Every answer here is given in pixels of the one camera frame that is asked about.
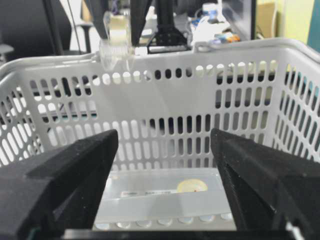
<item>clear plastic tray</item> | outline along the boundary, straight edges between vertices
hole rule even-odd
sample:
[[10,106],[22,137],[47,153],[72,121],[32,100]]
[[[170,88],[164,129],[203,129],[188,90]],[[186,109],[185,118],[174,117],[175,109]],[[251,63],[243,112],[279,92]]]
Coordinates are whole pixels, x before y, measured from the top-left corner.
[[[192,192],[181,192],[188,188]],[[216,168],[118,171],[109,175],[95,226],[103,230],[179,230],[187,225],[235,229],[230,212]]]

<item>label on tray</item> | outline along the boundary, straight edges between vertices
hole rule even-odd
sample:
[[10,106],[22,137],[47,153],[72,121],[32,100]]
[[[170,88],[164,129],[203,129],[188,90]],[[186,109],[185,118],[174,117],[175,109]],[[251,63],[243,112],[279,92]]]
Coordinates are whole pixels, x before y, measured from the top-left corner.
[[122,191],[120,197],[137,197],[137,196],[150,196],[150,195],[161,195],[161,194],[175,194],[176,189],[166,189],[166,190],[147,190],[147,191]]

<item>clear plastic container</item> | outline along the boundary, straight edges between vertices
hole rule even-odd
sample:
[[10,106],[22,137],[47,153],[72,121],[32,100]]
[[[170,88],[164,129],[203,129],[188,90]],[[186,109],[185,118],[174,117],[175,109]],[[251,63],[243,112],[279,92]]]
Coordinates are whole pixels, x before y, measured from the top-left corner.
[[124,15],[112,15],[106,11],[103,23],[107,39],[99,43],[100,60],[106,71],[114,69],[117,62],[127,59],[133,51],[131,45],[130,10]]
[[109,175],[95,226],[230,230],[235,229],[230,212],[216,168],[119,171]]

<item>office chair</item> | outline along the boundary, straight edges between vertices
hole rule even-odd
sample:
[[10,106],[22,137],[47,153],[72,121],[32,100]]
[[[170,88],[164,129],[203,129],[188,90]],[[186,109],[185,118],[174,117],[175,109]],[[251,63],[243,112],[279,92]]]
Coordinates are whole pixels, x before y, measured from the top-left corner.
[[[70,50],[71,23],[59,0],[10,0],[0,1],[0,45],[13,48],[13,51],[3,53],[6,61],[55,55],[44,3],[51,5],[63,54],[79,54],[78,50]],[[86,51],[90,52],[91,25],[85,23],[78,26],[84,30]]]

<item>white plastic basket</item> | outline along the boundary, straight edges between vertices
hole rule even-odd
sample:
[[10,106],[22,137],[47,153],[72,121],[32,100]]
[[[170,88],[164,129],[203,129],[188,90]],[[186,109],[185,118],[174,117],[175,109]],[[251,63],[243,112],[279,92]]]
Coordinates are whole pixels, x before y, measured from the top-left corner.
[[288,39],[198,43],[108,72],[95,54],[12,61],[0,68],[0,164],[114,128],[114,171],[212,168],[213,127],[319,162],[319,63]]

